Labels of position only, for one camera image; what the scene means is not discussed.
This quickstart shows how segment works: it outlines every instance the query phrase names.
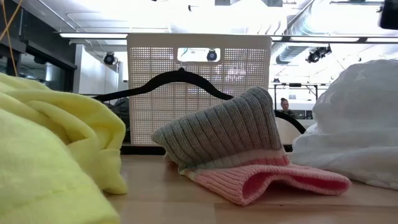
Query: window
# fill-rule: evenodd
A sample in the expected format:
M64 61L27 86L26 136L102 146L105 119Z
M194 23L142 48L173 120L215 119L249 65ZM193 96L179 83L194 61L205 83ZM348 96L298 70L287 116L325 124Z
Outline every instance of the window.
M66 88L66 72L45 60L30 54L22 54L20 77L36 80L52 90L69 91Z
M0 56L0 72L6 74L7 73L7 57Z

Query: ceiling light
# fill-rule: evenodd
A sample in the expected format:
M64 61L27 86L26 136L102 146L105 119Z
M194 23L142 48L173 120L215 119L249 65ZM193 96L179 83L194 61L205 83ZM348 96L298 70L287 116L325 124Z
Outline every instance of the ceiling light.
M69 39L125 39L128 34L112 33L60 33L61 37Z
M270 38L272 39L272 41L281 41L282 37L281 36L270 36Z
M311 51L307 59L308 63L317 63L320 59L326 57L326 55L331 54L330 44L328 47L318 47L316 50Z
M359 37L291 37L290 41L297 42L357 42Z
M398 37L371 37L366 42L393 43L398 44Z

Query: black clothes hanger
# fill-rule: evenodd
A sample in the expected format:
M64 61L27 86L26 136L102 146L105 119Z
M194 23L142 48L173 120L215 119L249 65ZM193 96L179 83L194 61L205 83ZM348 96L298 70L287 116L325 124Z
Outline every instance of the black clothes hanger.
M104 101L124 98L127 96L140 95L155 90L156 88L164 84L174 83L174 82L185 82L198 86L203 90L205 90L206 92L208 92L210 95L222 100L230 100L234 98L231 95L227 95L217 90L206 78L203 78L200 75L185 71L183 68L180 68L177 71L161 73L160 75L157 75L151 80L149 80L145 85L141 87L95 96L94 99L104 102ZM277 110L275 110L274 112L275 112L275 117L288 121L301 134L305 132L305 128L296 119Z

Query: hat brim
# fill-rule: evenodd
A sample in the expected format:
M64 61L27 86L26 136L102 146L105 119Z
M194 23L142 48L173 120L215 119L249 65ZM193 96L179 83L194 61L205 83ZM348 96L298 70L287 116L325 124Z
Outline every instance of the hat brim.
M242 206L259 198L274 181L323 195L342 194L351 185L349 179L342 175L293 164L287 166L249 165L227 169L185 169L180 173Z

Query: gray knit hat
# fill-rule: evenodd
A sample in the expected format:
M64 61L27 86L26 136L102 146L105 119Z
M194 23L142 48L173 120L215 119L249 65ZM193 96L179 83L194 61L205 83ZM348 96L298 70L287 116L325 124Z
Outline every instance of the gray knit hat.
M341 175L290 163L272 98L261 87L172 121L152 140L165 148L180 174L240 205L258 198L273 180L329 195L343 193L350 184Z

